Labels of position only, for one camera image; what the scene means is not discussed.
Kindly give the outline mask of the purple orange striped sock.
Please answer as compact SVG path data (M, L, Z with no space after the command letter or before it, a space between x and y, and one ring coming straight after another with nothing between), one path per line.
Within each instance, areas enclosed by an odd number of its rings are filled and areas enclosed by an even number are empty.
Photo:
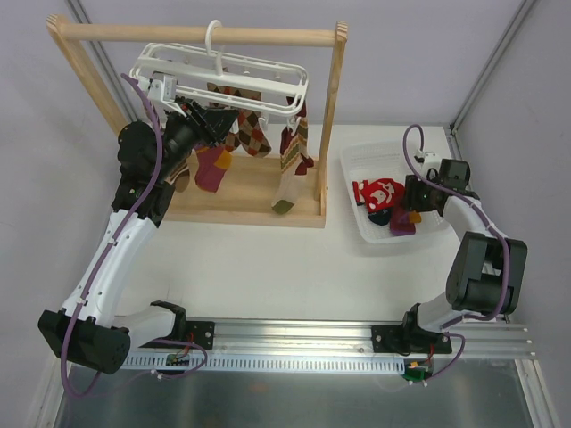
M194 149L198 170L195 184L203 191L216 193L232 163L232 155L223 145L215 147L197 146Z

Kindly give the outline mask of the white plastic clip hanger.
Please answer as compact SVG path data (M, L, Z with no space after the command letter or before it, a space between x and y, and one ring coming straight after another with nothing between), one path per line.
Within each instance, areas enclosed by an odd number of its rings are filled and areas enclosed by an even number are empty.
M227 53L212 47L211 36L222 27L218 20L206 29L205 47L180 43L150 43L136 59L128 75L158 78L173 76L179 97L223 108L246 109L290 118L305 101L309 77L302 66ZM207 84L238 88L241 97L211 92Z

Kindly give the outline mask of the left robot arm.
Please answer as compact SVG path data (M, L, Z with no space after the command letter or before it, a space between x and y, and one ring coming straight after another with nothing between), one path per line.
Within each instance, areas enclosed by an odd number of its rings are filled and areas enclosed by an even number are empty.
M103 239L62 307L45 310L38 320L61 362L112 375L134 348L156 340L173 348L188 338L186 311L179 305L157 300L127 317L118 317L116 309L131 264L170 206L175 187L168 176L194 148L223 143L237 117L234 109L185 103L180 112L168 113L164 127L134 121L120 131L121 178Z

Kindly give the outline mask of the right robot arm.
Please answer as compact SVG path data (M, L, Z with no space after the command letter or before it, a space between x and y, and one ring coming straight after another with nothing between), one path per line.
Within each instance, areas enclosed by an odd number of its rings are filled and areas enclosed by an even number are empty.
M446 355L451 353L450 327L515 311L527 246L502 233L485 214L480 197L468 190L470 167L465 161L432 152L416 156L415 161L421 169L406 177L404 209L437 212L460 245L444 292L413 305L399 324L372 326L371 341L379 354Z

